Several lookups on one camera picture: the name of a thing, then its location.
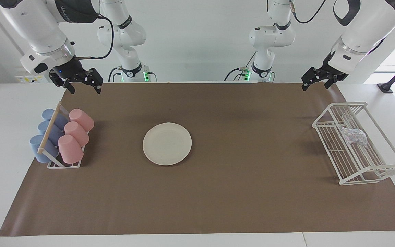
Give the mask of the cup rack with wooden bar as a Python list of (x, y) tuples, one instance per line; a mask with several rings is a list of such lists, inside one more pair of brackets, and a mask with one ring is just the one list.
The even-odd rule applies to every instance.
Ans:
[[(70, 120), (70, 118), (69, 118), (69, 113), (70, 113), (70, 111), (67, 111), (67, 109), (64, 108), (64, 106), (62, 105), (62, 103), (59, 102), (59, 103), (57, 104), (57, 106), (55, 107), (55, 109), (54, 109), (54, 114), (53, 114), (53, 116), (52, 116), (52, 119), (50, 120), (50, 123), (51, 123), (51, 124), (54, 123), (54, 120), (56, 119), (56, 116), (57, 116), (57, 114), (58, 114), (59, 112), (61, 112), (62, 114), (64, 114), (64, 115), (67, 117), (67, 119), (69, 120), (69, 122), (71, 122), (71, 120)], [(43, 140), (42, 140), (42, 142), (41, 142), (41, 145), (40, 145), (40, 147), (38, 148), (38, 153), (39, 153), (39, 154), (42, 154), (42, 153), (43, 153), (45, 156), (47, 156), (47, 157), (51, 160), (50, 162), (46, 163), (46, 164), (47, 164), (47, 168), (48, 168), (48, 169), (71, 169), (71, 168), (79, 168), (79, 167), (81, 166), (81, 163), (82, 163), (83, 158), (82, 158), (81, 161), (79, 161), (79, 162), (77, 162), (77, 163), (74, 163), (74, 164), (66, 164), (66, 163), (63, 161), (62, 157), (61, 157), (60, 151), (59, 151), (59, 153), (58, 153), (58, 156), (57, 156), (56, 158), (54, 158), (53, 156), (50, 155), (50, 153), (48, 153), (48, 152), (45, 150), (45, 144), (46, 144), (46, 141), (47, 141), (47, 139), (48, 139), (49, 134), (50, 134), (50, 126), (48, 127), (48, 129), (47, 129), (47, 131), (46, 131), (46, 133), (45, 133), (45, 135), (44, 135), (44, 137), (43, 137)], [(81, 147), (83, 153), (84, 153), (85, 147), (86, 147), (86, 145), (83, 146), (83, 147)]]

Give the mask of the brown table mat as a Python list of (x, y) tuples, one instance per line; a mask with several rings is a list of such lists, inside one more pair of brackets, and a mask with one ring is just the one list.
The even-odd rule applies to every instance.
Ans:
[[(81, 167), (33, 161), (0, 236), (395, 230), (395, 185), (340, 186), (312, 123), (337, 86), (298, 83), (75, 85), (64, 108), (94, 119)], [(174, 122), (192, 137), (160, 166), (145, 134)]]

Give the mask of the cream round plate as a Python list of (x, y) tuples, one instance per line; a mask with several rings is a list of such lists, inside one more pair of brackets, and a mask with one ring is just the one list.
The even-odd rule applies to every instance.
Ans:
[(146, 158), (152, 163), (171, 166), (188, 156), (192, 148), (192, 137), (182, 125), (163, 122), (145, 134), (142, 147)]

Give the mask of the white wall socket box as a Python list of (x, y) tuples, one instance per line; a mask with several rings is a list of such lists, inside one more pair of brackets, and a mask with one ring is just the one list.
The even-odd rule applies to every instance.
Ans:
[(18, 75), (15, 78), (19, 83), (51, 83), (50, 79), (40, 75)]

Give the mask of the pink plastic cup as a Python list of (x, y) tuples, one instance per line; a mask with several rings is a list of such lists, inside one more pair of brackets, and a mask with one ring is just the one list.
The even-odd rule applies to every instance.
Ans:
[(84, 128), (75, 121), (68, 122), (64, 126), (64, 132), (67, 135), (71, 135), (79, 143), (80, 147), (85, 146), (89, 142), (89, 135)]
[(71, 135), (61, 136), (58, 140), (58, 147), (63, 161), (66, 164), (74, 164), (82, 160), (84, 153), (76, 141)]
[(89, 132), (94, 128), (94, 120), (79, 108), (73, 109), (69, 113), (69, 118), (71, 121), (77, 122), (79, 125), (81, 125), (86, 132)]

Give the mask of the blue plastic cup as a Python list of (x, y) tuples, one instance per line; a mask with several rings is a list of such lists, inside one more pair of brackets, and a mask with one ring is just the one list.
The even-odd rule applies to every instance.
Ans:
[(64, 133), (55, 124), (51, 124), (50, 121), (43, 121), (38, 125), (38, 132), (44, 136), (49, 126), (50, 133), (48, 140), (50, 140), (54, 146), (58, 146), (58, 141)]
[[(43, 111), (42, 113), (42, 118), (45, 121), (50, 121), (52, 119), (52, 116), (54, 114), (54, 110), (49, 108)], [(69, 122), (67, 117), (59, 112), (56, 116), (56, 119), (54, 120), (54, 125), (56, 125), (61, 131), (64, 131), (65, 125)]]
[[(45, 164), (45, 163), (50, 162), (51, 160), (47, 156), (45, 156), (43, 153), (42, 154), (38, 153), (38, 148), (41, 145), (43, 137), (44, 137), (44, 135), (40, 135), (40, 134), (38, 134), (36, 136), (33, 136), (30, 139), (29, 144), (30, 144), (31, 150), (33, 151), (34, 156), (37, 159), (37, 161), (42, 163), (42, 164)], [(48, 139), (47, 139), (46, 144), (45, 144), (45, 150), (48, 153), (50, 153), (50, 155), (53, 156), (54, 158), (56, 158), (58, 156), (59, 150)]]

